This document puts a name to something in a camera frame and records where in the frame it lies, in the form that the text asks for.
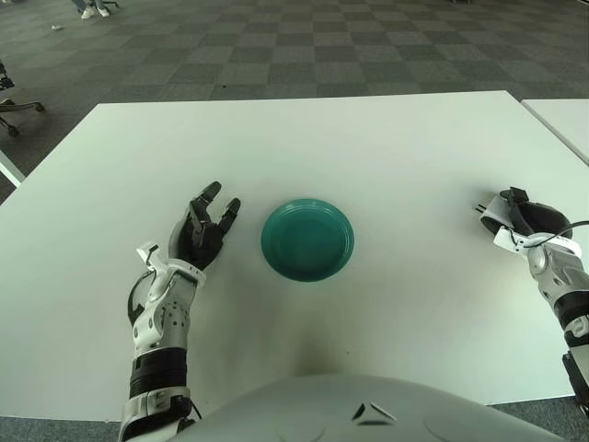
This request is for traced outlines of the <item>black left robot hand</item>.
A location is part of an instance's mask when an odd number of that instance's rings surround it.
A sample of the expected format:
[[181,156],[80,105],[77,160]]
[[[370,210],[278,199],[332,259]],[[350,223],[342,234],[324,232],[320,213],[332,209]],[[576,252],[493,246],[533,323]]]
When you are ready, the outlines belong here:
[[221,189],[221,183],[213,181],[189,201],[184,215],[170,235],[169,258],[187,262],[201,271],[217,258],[241,206],[240,200],[233,198],[219,219],[213,221],[208,206]]

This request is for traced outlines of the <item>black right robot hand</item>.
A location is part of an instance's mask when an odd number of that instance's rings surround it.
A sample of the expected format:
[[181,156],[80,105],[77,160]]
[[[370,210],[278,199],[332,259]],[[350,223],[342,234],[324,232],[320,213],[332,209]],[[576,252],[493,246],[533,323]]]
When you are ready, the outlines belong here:
[[526,191],[519,188],[500,191],[489,203],[478,204],[475,211],[479,213],[479,221],[492,234],[506,227],[525,237],[542,233],[572,238],[570,230],[564,231],[570,221],[562,212],[549,205],[531,202]]

